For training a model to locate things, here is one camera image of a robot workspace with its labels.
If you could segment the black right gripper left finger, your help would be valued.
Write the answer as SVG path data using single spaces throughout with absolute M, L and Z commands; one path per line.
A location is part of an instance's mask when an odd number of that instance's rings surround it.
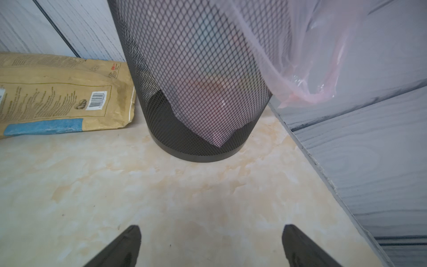
M 135 267 L 140 246 L 140 228 L 131 225 L 84 267 Z

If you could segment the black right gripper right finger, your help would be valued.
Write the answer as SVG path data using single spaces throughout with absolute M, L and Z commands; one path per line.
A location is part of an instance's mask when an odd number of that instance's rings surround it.
M 305 233 L 293 224 L 285 225 L 282 245 L 291 267 L 341 267 Z

